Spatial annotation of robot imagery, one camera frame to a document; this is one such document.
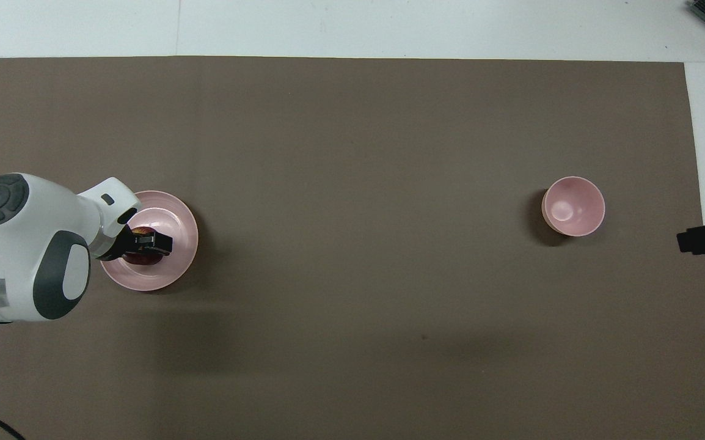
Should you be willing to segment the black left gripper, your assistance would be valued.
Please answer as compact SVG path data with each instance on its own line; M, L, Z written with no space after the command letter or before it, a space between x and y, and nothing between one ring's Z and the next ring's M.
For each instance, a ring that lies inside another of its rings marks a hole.
M107 261L114 261L128 253L168 256L172 252L173 238L156 230L135 229L124 225L107 251Z

